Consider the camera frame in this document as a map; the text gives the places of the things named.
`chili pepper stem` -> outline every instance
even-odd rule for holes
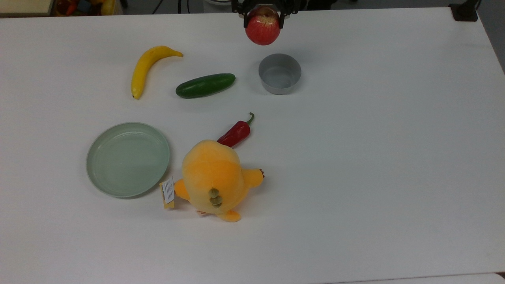
[[[252,121],[253,121],[253,119],[254,119],[254,113],[250,112],[249,114],[251,115],[251,118],[250,118],[249,120],[247,120],[247,121],[246,121],[246,123],[247,123],[248,125],[251,125],[251,122],[252,122]]]

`plush toy foot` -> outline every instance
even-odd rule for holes
[[[222,220],[226,221],[226,222],[236,222],[238,220],[240,220],[240,214],[238,214],[237,212],[235,211],[228,211],[226,212],[225,214],[216,214],[219,218],[221,218]]]

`paper label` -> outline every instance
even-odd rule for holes
[[[161,192],[163,194],[163,205],[165,209],[168,207],[174,208],[174,178],[171,176],[168,180],[160,183]]]

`plush toy tag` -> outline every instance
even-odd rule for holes
[[[210,215],[210,213],[207,213],[207,212],[204,212],[204,211],[201,211],[201,210],[198,210],[196,213],[198,214],[198,216]]]
[[[170,177],[168,180],[160,183],[161,193],[163,195],[163,205],[165,209],[174,208],[174,198],[175,198],[175,190],[174,190],[174,178]]]

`red chili pepper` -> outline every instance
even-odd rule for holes
[[[75,12],[75,10],[77,10],[77,4],[78,3],[77,3],[76,0],[70,2],[70,6],[68,6],[68,10],[67,10],[67,13],[66,13],[67,16],[72,15]]]
[[[249,133],[251,132],[249,125],[254,119],[254,113],[250,112],[249,114],[251,115],[249,120],[240,120],[237,122],[226,134],[218,139],[218,143],[228,147],[233,147],[249,136]]]

